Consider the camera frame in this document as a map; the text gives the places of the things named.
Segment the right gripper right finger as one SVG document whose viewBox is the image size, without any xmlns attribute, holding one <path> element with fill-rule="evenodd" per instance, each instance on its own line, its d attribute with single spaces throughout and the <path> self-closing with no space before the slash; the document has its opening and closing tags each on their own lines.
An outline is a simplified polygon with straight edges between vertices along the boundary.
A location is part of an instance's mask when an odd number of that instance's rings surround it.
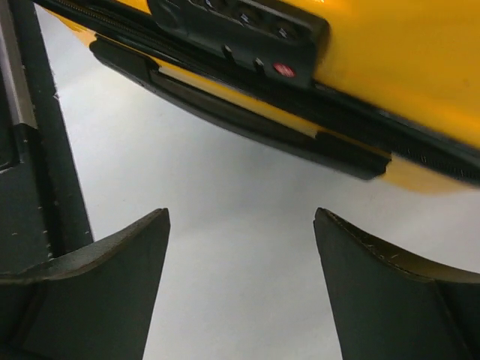
<svg viewBox="0 0 480 360">
<path fill-rule="evenodd" d="M 344 359 L 477 359 L 479 275 L 319 208 L 313 222 Z"/>
</svg>

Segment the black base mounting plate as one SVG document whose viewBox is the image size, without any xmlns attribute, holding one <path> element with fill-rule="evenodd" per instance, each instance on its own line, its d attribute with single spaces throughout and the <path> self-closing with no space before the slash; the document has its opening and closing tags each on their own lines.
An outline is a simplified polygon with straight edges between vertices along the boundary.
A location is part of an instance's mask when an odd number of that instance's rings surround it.
<svg viewBox="0 0 480 360">
<path fill-rule="evenodd" d="M 35 6 L 1 2 L 1 273 L 93 242 Z"/>
</svg>

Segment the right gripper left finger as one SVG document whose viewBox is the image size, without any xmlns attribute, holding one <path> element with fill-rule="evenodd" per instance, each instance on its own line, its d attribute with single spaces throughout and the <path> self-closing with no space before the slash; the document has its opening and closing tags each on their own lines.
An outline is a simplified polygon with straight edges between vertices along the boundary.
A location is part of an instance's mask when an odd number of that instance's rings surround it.
<svg viewBox="0 0 480 360">
<path fill-rule="evenodd" d="M 141 359 L 170 235 L 157 209 L 85 247 L 1 274 L 3 359 Z"/>
</svg>

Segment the yellow Pikachu suitcase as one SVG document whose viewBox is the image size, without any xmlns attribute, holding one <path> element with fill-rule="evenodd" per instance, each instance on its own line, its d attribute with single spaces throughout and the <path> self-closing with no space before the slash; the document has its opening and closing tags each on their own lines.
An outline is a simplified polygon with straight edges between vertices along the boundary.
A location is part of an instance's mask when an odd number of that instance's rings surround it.
<svg viewBox="0 0 480 360">
<path fill-rule="evenodd" d="M 424 194 L 479 188 L 477 1 L 42 1 L 103 65 L 235 134 Z"/>
</svg>

